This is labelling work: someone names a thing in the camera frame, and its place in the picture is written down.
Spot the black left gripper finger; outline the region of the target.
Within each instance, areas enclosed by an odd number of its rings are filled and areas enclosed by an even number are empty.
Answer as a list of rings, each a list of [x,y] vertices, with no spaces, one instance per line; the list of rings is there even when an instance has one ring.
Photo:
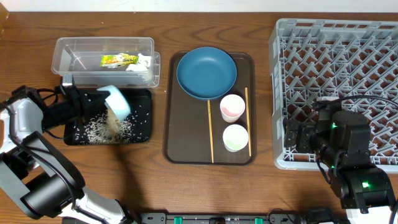
[[[109,96],[109,91],[98,90],[79,90],[80,99],[82,102],[104,102]]]
[[[81,120],[83,123],[88,123],[91,120],[91,118],[94,118],[97,115],[105,113],[106,110],[107,107],[105,105],[94,106],[92,108],[83,111]]]

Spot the light blue bowl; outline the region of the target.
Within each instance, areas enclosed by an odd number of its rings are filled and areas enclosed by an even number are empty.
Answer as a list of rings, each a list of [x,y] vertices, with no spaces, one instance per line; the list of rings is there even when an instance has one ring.
[[[131,113],[129,103],[125,99],[121,91],[113,85],[98,88],[97,91],[108,91],[109,96],[105,99],[105,106],[107,109],[113,111],[119,121],[128,117]]]

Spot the yellow green snack wrapper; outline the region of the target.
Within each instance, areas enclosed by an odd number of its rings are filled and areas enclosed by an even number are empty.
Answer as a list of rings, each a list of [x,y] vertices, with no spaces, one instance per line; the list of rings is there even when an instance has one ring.
[[[129,55],[120,53],[116,55],[102,55],[100,61],[100,67],[105,68],[118,68],[124,67],[130,64],[137,63],[139,57],[137,55]]]

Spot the pale green cup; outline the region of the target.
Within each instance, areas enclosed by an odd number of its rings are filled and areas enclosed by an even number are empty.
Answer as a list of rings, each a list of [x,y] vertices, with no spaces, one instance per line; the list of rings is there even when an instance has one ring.
[[[223,143],[225,148],[230,152],[242,150],[246,147],[248,141],[248,132],[241,125],[232,124],[223,131]]]

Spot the white tissue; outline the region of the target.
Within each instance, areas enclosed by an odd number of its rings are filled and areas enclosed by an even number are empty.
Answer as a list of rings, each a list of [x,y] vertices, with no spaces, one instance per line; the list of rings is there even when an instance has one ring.
[[[148,72],[152,63],[151,56],[138,54],[138,61],[127,66],[127,72]]]

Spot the pink cup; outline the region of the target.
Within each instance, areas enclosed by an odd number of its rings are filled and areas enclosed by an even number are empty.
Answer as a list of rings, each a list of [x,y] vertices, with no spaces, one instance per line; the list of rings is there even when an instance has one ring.
[[[227,123],[237,121],[245,108],[244,100],[235,94],[226,95],[220,102],[221,116]]]

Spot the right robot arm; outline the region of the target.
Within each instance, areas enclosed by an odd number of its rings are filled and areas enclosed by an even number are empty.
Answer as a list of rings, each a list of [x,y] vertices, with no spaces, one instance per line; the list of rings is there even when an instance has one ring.
[[[397,223],[391,180],[371,162],[371,128],[363,114],[320,110],[316,122],[285,119],[284,144],[316,154],[322,175],[339,198],[350,223]]]

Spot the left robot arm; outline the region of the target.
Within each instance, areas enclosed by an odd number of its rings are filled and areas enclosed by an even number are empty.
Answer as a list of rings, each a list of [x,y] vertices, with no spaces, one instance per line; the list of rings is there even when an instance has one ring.
[[[100,106],[125,118],[126,100],[115,86],[82,90],[59,86],[64,101],[45,104],[41,89],[22,85],[1,103],[1,189],[28,216],[62,217],[83,223],[140,223],[141,218],[116,199],[85,185],[80,171],[43,133],[72,121],[82,123]]]

